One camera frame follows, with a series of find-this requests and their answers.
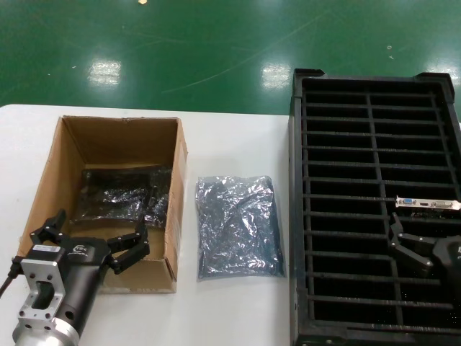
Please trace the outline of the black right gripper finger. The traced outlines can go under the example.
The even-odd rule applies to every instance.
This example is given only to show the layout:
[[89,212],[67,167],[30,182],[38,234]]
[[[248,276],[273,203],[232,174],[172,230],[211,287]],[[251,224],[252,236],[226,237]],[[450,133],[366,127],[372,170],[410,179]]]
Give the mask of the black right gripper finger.
[[433,249],[439,241],[434,237],[408,234],[397,213],[392,213],[390,225],[390,253],[392,257],[419,276],[426,278],[434,269]]

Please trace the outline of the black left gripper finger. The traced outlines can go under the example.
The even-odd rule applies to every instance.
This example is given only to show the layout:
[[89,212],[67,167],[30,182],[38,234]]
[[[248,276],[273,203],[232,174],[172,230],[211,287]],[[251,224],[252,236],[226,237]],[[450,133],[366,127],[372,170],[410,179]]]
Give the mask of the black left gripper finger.
[[36,252],[65,252],[63,242],[68,238],[61,231],[66,220],[66,211],[48,218],[44,224],[30,234],[32,240],[31,251]]
[[144,259],[150,254],[145,216],[139,218],[133,233],[108,239],[107,245],[111,251],[108,265],[116,275]]

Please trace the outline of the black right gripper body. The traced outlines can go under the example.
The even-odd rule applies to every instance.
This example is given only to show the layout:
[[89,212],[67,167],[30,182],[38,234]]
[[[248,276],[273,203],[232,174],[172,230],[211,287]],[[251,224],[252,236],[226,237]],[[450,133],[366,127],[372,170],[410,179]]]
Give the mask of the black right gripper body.
[[448,236],[436,241],[433,255],[448,278],[460,276],[460,236]]

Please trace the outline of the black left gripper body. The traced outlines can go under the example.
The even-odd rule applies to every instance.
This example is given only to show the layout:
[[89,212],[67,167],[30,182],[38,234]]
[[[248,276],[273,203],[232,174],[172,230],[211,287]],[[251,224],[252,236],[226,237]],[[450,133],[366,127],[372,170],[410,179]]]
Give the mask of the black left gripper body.
[[62,236],[59,245],[65,250],[65,295],[58,318],[82,330],[109,269],[111,250],[105,240],[94,237]]

